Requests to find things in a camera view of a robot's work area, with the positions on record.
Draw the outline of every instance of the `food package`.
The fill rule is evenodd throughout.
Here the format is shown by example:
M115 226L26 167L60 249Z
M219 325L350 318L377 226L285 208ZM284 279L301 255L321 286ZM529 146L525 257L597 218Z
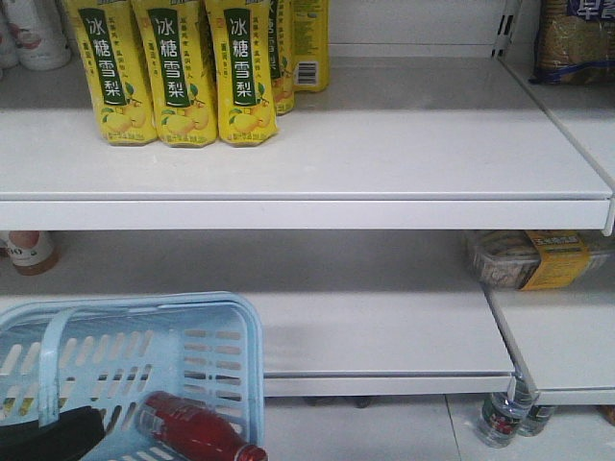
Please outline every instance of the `food package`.
M561 255L563 262L541 260L545 256L532 240L535 234L552 243L553 255ZM598 230L468 230L465 241L472 271L495 288L559 288L586 277L615 255L615 238ZM545 273L541 282L536 279L539 268Z
M534 76L547 84L615 82L615 1L543 0Z

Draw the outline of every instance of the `snack bag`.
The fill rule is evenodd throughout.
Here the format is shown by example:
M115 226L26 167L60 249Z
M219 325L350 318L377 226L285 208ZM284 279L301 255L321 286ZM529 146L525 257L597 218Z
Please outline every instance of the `snack bag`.
M615 3L543 0L534 75L547 84L615 82Z
M293 0L295 91L329 84L329 0Z
M268 56L270 0L205 0L218 85L220 138L254 146L278 131Z
M159 139L203 147L218 136L209 25L201 0L131 0L154 95Z
M269 62L273 83L273 98L278 115L295 107L292 64L292 3L271 0L269 12Z
M64 0L102 136L114 145L157 138L143 48L128 0Z

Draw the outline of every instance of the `yellow label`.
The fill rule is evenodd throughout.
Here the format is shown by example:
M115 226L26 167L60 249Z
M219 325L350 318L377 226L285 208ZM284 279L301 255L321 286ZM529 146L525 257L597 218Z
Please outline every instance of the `yellow label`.
M269 67L270 0L205 0L213 39L220 138L257 145L278 131Z
M276 113L283 115L295 107L292 59L292 4L271 0L269 12L269 61Z
M329 0L293 0L295 91L329 84Z
M131 0L160 140L202 147L218 136L209 25L201 0Z
M101 134L115 145L157 138L138 28L128 0L64 0Z
M569 285L587 267L587 246L573 230L527 230L540 255L540 265L522 290L543 290Z

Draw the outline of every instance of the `black item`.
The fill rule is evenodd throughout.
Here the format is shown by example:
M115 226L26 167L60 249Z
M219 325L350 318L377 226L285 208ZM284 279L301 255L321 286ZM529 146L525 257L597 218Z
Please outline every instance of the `black item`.
M98 410L83 406L60 414L44 427L38 421L0 427L2 461L78 461L93 449L105 429Z

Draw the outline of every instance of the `green label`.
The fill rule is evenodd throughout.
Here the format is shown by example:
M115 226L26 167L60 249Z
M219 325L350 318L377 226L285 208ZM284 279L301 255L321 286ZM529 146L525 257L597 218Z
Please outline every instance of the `green label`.
M279 0L271 0L269 9L269 67L271 78L277 80L282 76L280 68L280 50L278 48L278 7Z
M177 12L158 8L148 10L148 14L154 28L156 48L160 57L166 105L173 108L187 108L190 106L190 98L185 84Z
M233 8L224 10L231 44L233 99L237 106L255 106L257 89L252 65L250 10Z
M125 106L126 96L117 70L105 12L95 8L83 8L79 10L79 15L86 28L89 45L96 59L98 80L105 104Z

